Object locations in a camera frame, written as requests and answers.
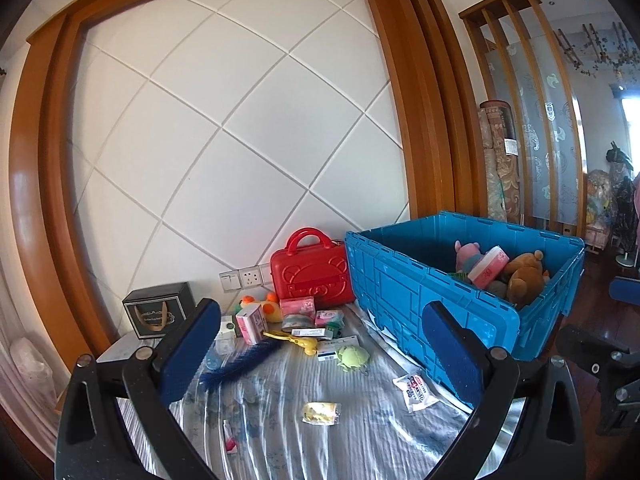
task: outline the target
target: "green plush turtle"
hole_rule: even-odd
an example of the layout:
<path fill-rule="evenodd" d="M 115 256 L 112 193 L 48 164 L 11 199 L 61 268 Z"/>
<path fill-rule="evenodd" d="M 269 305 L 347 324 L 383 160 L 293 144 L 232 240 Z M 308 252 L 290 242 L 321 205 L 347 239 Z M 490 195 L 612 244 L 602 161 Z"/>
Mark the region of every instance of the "green plush turtle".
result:
<path fill-rule="evenodd" d="M 338 356 L 338 366 L 343 370 L 357 370 L 369 360 L 369 352 L 360 346 L 343 346 L 335 351 Z"/>

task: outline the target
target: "red suitcase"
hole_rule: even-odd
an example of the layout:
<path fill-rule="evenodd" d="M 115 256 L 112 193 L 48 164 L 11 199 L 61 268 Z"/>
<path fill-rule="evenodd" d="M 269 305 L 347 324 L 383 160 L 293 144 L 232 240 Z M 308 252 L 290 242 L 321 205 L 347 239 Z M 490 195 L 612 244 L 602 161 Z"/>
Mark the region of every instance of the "red suitcase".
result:
<path fill-rule="evenodd" d="M 316 236 L 320 241 L 298 247 L 306 236 Z M 299 229 L 284 249 L 273 253 L 271 275 L 281 300 L 313 296 L 316 309 L 321 310 L 355 299 L 344 242 L 331 240 L 313 227 Z"/>

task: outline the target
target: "blue plastic crate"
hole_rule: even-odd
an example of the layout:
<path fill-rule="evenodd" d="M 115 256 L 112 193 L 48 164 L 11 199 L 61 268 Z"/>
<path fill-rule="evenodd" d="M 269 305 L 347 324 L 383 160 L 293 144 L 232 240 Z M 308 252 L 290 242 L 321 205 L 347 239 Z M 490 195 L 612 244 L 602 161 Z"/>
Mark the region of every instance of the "blue plastic crate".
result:
<path fill-rule="evenodd" d="M 511 303 L 453 279 L 456 240 L 478 242 L 485 253 L 495 245 L 514 258 L 543 251 L 551 273 L 540 296 L 517 312 Z M 560 313 L 571 311 L 584 261 L 584 242 L 487 218 L 443 211 L 438 215 L 346 236 L 353 291 L 380 328 L 387 328 L 429 377 L 453 387 L 428 345 L 420 315 L 441 301 L 463 327 L 488 347 L 501 346 L 516 359 L 536 358 Z"/>

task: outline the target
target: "yellow plastic toy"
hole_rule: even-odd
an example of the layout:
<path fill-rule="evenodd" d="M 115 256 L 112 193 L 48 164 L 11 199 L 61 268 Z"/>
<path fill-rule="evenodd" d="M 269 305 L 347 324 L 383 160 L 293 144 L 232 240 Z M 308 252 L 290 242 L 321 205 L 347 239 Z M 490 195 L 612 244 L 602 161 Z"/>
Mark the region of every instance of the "yellow plastic toy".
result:
<path fill-rule="evenodd" d="M 305 349 L 305 354 L 309 356 L 316 355 L 318 351 L 318 340 L 312 337 L 295 337 L 286 332 L 263 332 L 267 337 L 273 337 L 274 339 L 282 339 L 283 341 L 290 341 L 298 346 L 302 346 Z"/>
<path fill-rule="evenodd" d="M 253 296 L 243 296 L 242 300 L 240 300 L 240 306 L 245 306 L 249 303 L 260 303 L 262 311 L 264 312 L 264 319 L 266 319 L 267 322 L 282 323 L 282 311 L 280 310 L 280 303 L 275 292 L 268 292 L 265 301 L 255 301 Z"/>

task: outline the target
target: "screw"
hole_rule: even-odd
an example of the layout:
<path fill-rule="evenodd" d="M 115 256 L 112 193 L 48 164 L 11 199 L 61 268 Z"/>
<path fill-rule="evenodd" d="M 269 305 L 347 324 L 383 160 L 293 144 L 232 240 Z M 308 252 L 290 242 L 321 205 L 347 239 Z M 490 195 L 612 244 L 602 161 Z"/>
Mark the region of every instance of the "screw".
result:
<path fill-rule="evenodd" d="M 154 351 L 149 346 L 143 346 L 142 348 L 138 348 L 136 350 L 136 359 L 139 359 L 140 361 L 146 361 L 151 357 L 151 354 L 153 354 L 153 352 Z"/>
<path fill-rule="evenodd" d="M 80 368 L 84 368 L 85 366 L 88 366 L 92 360 L 93 357 L 91 357 L 89 354 L 82 354 L 78 358 L 78 361 L 76 361 L 76 365 L 78 365 Z"/>
<path fill-rule="evenodd" d="M 496 359 L 497 361 L 504 361 L 507 358 L 507 351 L 504 348 L 500 348 L 499 346 L 494 346 L 491 348 L 491 357 Z"/>
<path fill-rule="evenodd" d="M 628 396 L 629 392 L 626 390 L 626 388 L 618 388 L 616 390 L 616 399 L 620 402 L 624 402 Z"/>
<path fill-rule="evenodd" d="M 556 368 L 562 368 L 564 366 L 564 359 L 562 359 L 559 355 L 554 355 L 551 358 L 551 364 Z"/>

